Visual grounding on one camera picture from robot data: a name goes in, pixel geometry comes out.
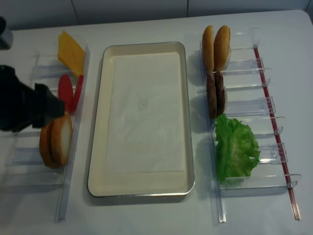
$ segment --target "white table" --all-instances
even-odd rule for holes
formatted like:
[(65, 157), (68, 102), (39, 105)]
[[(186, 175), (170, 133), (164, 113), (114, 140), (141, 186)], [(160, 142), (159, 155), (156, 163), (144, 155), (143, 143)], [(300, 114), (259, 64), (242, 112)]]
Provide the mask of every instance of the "white table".
[[(210, 200), (203, 196), (206, 182), (197, 161), (197, 146), (202, 135), (196, 133), (192, 134), (196, 184), (182, 202), (105, 206), (103, 200), (95, 200), (87, 191), (90, 117), (104, 50), (111, 45), (179, 41), (184, 44), (186, 58), (189, 58), (199, 50), (202, 32), (209, 24), (215, 28), (227, 24), (230, 28), (259, 27), (262, 30), (259, 52), (265, 67), (273, 68), (269, 92), (274, 98), (276, 116), (287, 118), (281, 138), (289, 158), (289, 171), (303, 176), (294, 189), (303, 218), (301, 221), (294, 220), (289, 195), (285, 193), (227, 198), (227, 223), (214, 225)], [(67, 217), (61, 223), (54, 223), (53, 218), (38, 214), (37, 207), (55, 210), (55, 204), (40, 201), (38, 194), (23, 197), (13, 194), (12, 197), (18, 200), (10, 211), (1, 202), (0, 194), (1, 208), (8, 210), (5, 211), (6, 219), (0, 221), (1, 234), (312, 234), (313, 27), (305, 12), (249, 13), (16, 31), (14, 47), (9, 52), (0, 52), (0, 62), (10, 64), (12, 54), (24, 53), (32, 47), (44, 47), (63, 29), (83, 36), (91, 51)], [(190, 66), (187, 59), (187, 73)], [(190, 99), (196, 95), (196, 90), (197, 87), (189, 82)]]

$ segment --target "tray rim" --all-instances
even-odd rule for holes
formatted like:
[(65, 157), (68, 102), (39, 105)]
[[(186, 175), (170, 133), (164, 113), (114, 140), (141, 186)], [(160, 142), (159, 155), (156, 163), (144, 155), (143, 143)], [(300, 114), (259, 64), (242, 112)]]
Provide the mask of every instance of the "tray rim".
[(192, 146), (192, 136), (191, 136), (191, 124), (190, 124), (190, 107), (189, 107), (189, 92), (188, 92), (188, 82), (187, 82), (187, 63), (186, 63), (186, 49), (185, 46), (179, 42), (179, 41), (170, 41), (170, 42), (156, 42), (156, 43), (141, 43), (141, 44), (122, 44), (122, 45), (111, 45), (109, 47), (107, 47), (104, 52), (103, 52), (103, 56), (102, 56), (102, 64), (103, 64), (103, 58), (105, 56), (105, 53), (108, 49), (112, 48), (112, 47), (125, 47), (125, 46), (142, 46), (142, 45), (160, 45), (160, 44), (179, 44), (182, 46), (183, 48), (183, 55), (184, 55), (184, 72), (186, 74), (186, 91), (187, 91), (187, 105), (186, 105), (186, 111), (188, 113), (188, 131), (190, 133), (190, 148), (191, 148), (191, 161), (190, 164), (191, 166), (189, 168), (192, 169), (191, 172), (191, 176), (192, 176), (192, 183), (190, 184), (190, 186), (188, 187), (188, 189), (184, 192), (165, 192), (165, 193), (138, 193), (138, 194), (116, 194), (116, 195), (101, 195), (101, 196), (97, 196), (94, 195), (90, 188), (89, 188), (89, 173), (90, 173), (90, 165), (91, 165), (91, 157), (92, 157), (92, 146), (93, 146), (93, 139), (94, 139), (94, 131), (95, 131), (95, 124), (96, 124), (96, 116), (97, 116), (97, 112), (98, 112), (98, 104), (99, 104), (99, 92), (100, 92), (100, 88), (101, 88), (101, 80), (102, 80), (102, 71), (103, 71), (103, 66), (101, 68), (101, 76), (100, 76), (100, 82), (99, 82), (99, 86), (96, 90), (96, 103), (95, 103), (95, 108), (96, 111), (94, 112), (94, 123), (92, 123), (91, 126), (91, 130), (93, 132), (92, 135), (92, 141), (91, 141), (91, 151), (89, 153), (89, 167), (88, 167), (88, 176), (87, 176), (87, 190), (89, 192), (89, 194), (94, 197), (94, 198), (132, 198), (132, 197), (162, 197), (162, 196), (185, 196), (188, 193), (190, 193), (190, 191), (193, 189), (194, 185), (195, 185), (195, 171), (194, 171), (194, 156), (193, 156), (193, 146)]

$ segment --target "white tray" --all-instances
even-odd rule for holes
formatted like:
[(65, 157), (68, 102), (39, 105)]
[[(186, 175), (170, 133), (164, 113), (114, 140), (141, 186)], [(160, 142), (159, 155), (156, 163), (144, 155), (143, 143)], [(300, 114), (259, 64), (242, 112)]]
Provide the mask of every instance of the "white tray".
[(194, 172), (184, 46), (107, 48), (99, 89), (90, 194), (187, 194)]

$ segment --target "tray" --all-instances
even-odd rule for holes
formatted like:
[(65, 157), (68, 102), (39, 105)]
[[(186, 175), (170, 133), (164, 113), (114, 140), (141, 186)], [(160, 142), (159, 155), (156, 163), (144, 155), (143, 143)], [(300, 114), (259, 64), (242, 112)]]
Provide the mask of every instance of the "tray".
[[(59, 169), (46, 167), (39, 154), (40, 129), (33, 129), (31, 126), (17, 134), (9, 132), (0, 133), (1, 156), (0, 156), (0, 189), (7, 192), (4, 200), (10, 200), (10, 192), (21, 192), (24, 197), (42, 198), (47, 204), (52, 203), (55, 210), (45, 211), (37, 207), (37, 213), (41, 217), (49, 217), (52, 213), (55, 221), (65, 219), (69, 186), (71, 182), (72, 168), (75, 158), (76, 144), (80, 127), (80, 119), (85, 95), (87, 72), (89, 66), (90, 52), (84, 38), (73, 36), (78, 44), (84, 49), (86, 55), (84, 60), (84, 81), (80, 100), (74, 114), (71, 115), (73, 134), (68, 153), (67, 165)], [(77, 79), (73, 76), (75, 71), (68, 70), (57, 58), (58, 43), (53, 42), (47, 45), (44, 50), (34, 49), (32, 55), (18, 61), (15, 67), (20, 81), (34, 87), (35, 83), (45, 84), (54, 95), (58, 93), (58, 82), (61, 75), (67, 73), (73, 84), (73, 90)], [(24, 73), (19, 67), (31, 70)]]
[(186, 195), (194, 170), (184, 46), (107, 48), (99, 89), (90, 194)]
[[(295, 220), (301, 216), (293, 188), (301, 179), (300, 174), (290, 174), (288, 158), (284, 143), (280, 140), (283, 131), (284, 117), (275, 117), (273, 98), (267, 87), (272, 77), (271, 69), (264, 68), (262, 58), (258, 52), (260, 43), (259, 28), (231, 29), (232, 54), (229, 66), (222, 71), (227, 91), (227, 107), (225, 114), (229, 118), (237, 118), (248, 124), (255, 134), (260, 146), (260, 162), (253, 169), (250, 177), (226, 178), (223, 183), (217, 181), (215, 165), (215, 120), (210, 120), (207, 108), (205, 118), (210, 132), (207, 138), (212, 143), (211, 165), (213, 180), (211, 199), (213, 213), (218, 222), (226, 222), (224, 197), (269, 195), (288, 192), (291, 199)], [(203, 69), (203, 85), (198, 90), (203, 94), (204, 107), (207, 107), (206, 78)]]

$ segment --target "bun top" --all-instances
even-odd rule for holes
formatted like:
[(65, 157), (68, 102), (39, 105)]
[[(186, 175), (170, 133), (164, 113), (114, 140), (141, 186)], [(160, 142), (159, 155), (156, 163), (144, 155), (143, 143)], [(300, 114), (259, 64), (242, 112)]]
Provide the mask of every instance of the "bun top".
[(214, 70), (214, 38), (213, 26), (209, 25), (202, 36), (202, 54), (207, 72)]
[(222, 71), (227, 61), (230, 44), (230, 29), (223, 25), (214, 40), (214, 69)]

